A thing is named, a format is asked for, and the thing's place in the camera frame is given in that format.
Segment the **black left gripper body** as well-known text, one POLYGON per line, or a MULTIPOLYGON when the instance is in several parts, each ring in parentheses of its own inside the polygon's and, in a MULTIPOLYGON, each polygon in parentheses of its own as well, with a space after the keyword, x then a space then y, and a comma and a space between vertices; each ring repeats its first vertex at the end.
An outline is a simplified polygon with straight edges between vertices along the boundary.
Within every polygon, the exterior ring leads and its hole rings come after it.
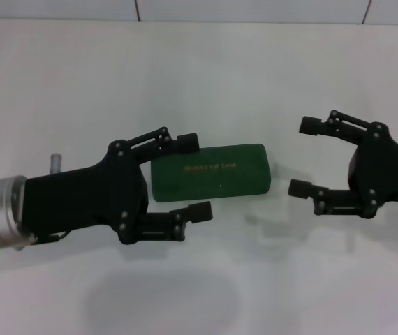
POLYGON ((106 225, 121 243, 134 244, 147 205, 140 164, 130 144, 117 140, 93 166, 26 180, 22 225, 39 239, 106 225))

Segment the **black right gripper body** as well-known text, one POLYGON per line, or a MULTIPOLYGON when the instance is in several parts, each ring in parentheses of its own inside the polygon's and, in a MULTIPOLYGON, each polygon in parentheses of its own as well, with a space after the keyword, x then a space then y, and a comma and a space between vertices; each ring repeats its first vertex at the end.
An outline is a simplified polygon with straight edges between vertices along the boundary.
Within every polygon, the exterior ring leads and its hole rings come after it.
POLYGON ((398 143, 379 122, 366 127, 351 159, 348 183, 361 204, 361 218, 375 217, 387 202, 398 202, 398 143))

